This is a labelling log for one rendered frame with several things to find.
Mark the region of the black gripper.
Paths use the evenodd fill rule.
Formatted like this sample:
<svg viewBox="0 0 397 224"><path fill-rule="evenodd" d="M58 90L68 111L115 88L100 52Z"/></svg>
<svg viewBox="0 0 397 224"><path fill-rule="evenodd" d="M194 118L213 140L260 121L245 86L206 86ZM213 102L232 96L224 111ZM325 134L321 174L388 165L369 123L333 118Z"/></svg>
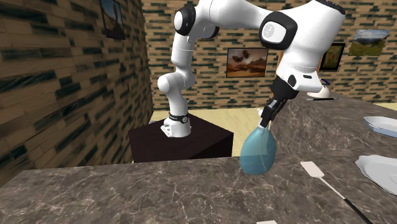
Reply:
<svg viewBox="0 0 397 224"><path fill-rule="evenodd" d="M286 102L294 99L299 93L299 91L294 90L288 82L285 82L279 76L275 77L270 89L274 99L264 107L261 113L260 125L262 127L266 127L269 121L273 121Z"/></svg>

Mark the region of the dark robot stand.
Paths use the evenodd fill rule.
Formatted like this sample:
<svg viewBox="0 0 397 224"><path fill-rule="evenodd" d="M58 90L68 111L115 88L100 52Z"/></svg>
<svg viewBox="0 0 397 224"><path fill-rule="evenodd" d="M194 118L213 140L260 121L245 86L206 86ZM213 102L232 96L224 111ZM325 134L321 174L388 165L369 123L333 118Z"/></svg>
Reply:
<svg viewBox="0 0 397 224"><path fill-rule="evenodd" d="M132 159L139 162L230 157L233 132L190 115L192 132L186 137L167 137L163 120L129 131Z"/></svg>

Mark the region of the pale blue tray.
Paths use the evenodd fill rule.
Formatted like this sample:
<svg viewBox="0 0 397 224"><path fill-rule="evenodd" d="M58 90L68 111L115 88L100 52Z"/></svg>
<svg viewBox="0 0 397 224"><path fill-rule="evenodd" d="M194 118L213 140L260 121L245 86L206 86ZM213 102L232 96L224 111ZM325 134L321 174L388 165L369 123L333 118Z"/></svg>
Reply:
<svg viewBox="0 0 397 224"><path fill-rule="evenodd" d="M397 137L397 119L384 116L366 116L363 119L366 126L372 131Z"/></svg>

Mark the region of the white plate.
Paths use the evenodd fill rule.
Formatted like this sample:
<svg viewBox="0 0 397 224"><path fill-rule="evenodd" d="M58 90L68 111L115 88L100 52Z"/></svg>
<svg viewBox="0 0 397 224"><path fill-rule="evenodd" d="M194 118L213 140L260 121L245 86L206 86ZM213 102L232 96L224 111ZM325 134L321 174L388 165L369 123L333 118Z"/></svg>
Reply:
<svg viewBox="0 0 397 224"><path fill-rule="evenodd" d="M361 173L384 191L397 196L397 158L380 155L359 156L355 164Z"/></svg>

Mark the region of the desert sunset wall picture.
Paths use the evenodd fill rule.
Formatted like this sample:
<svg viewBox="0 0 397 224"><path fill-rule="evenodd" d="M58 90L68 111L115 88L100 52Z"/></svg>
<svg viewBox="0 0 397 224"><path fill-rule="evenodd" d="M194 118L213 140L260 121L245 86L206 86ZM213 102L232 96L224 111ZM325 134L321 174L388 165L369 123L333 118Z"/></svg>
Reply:
<svg viewBox="0 0 397 224"><path fill-rule="evenodd" d="M227 51L226 77L264 77L267 57L267 48L229 48Z"/></svg>

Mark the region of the black framed orange wall picture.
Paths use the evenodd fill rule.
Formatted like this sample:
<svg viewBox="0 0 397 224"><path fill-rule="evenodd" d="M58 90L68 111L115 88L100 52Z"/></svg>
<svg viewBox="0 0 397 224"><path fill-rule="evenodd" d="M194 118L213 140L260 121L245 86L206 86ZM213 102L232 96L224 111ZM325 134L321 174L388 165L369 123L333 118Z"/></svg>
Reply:
<svg viewBox="0 0 397 224"><path fill-rule="evenodd" d="M337 71L345 48L345 43L332 43L323 55L320 71Z"/></svg>

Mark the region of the green landscape wall picture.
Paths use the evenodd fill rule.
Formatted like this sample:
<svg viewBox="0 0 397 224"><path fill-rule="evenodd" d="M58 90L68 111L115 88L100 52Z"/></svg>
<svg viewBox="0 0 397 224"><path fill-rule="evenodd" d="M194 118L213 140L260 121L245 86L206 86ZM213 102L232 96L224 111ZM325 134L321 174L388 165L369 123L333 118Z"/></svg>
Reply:
<svg viewBox="0 0 397 224"><path fill-rule="evenodd" d="M358 29L349 50L350 56L379 56L389 35L384 29Z"/></svg>

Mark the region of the dark framed wall picture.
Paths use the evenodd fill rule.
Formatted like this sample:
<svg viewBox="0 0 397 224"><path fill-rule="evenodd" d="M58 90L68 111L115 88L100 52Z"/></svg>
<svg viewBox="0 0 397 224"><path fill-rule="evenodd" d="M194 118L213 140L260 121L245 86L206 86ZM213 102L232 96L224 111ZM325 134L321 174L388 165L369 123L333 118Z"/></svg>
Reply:
<svg viewBox="0 0 397 224"><path fill-rule="evenodd" d="M100 0L100 2L106 36L113 39L125 39L120 3L116 0Z"/></svg>

